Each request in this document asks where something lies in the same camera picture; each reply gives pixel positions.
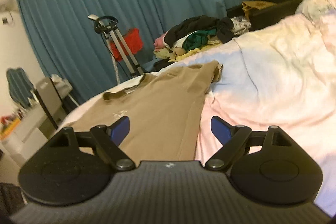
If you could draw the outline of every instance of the white wall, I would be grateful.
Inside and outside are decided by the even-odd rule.
[[[14,22],[11,22],[8,12],[0,13],[0,116],[10,114],[15,109],[8,92],[7,68],[23,68],[33,84],[44,77],[19,13],[11,12],[11,14]],[[3,17],[8,19],[9,25],[2,24]]]

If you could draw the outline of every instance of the bed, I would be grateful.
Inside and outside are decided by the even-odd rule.
[[[280,126],[322,168],[315,203],[336,214],[336,1],[305,0],[297,14],[266,29],[249,32],[172,66],[217,60],[222,77],[206,95],[196,160],[203,164],[221,148],[210,120],[264,131]],[[139,78],[112,88],[134,86]],[[78,120],[100,97],[72,112],[63,125]]]

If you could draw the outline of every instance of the red object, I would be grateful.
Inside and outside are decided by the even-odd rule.
[[[131,53],[136,54],[138,51],[142,49],[143,43],[139,35],[139,29],[134,28],[134,29],[129,30],[128,33],[123,36],[123,38],[125,39],[125,42],[128,45],[129,49],[131,50]],[[128,52],[125,50],[125,47],[121,42],[120,42],[120,45],[124,53],[128,55]],[[110,41],[110,46],[111,46],[111,50],[114,55],[114,58],[117,61],[121,61],[122,57],[120,55],[120,52],[118,51],[113,41]]]

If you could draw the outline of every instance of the dark cloth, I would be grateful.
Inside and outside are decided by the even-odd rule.
[[[216,29],[212,29],[210,31],[197,31],[192,33],[183,42],[182,48],[185,49],[186,52],[195,48],[200,48],[201,46],[208,43],[208,35],[216,35]]]
[[[187,36],[189,33],[199,30],[212,30],[215,28],[217,29],[218,39],[223,43],[230,41],[234,37],[234,34],[231,33],[233,22],[229,18],[220,20],[203,15],[186,19],[182,23],[172,27],[167,32],[164,41],[172,48],[177,40]]]
[[[174,64],[174,62],[168,62],[169,58],[162,59],[154,64],[154,69],[153,71],[159,71],[165,67],[168,67],[171,64]]]

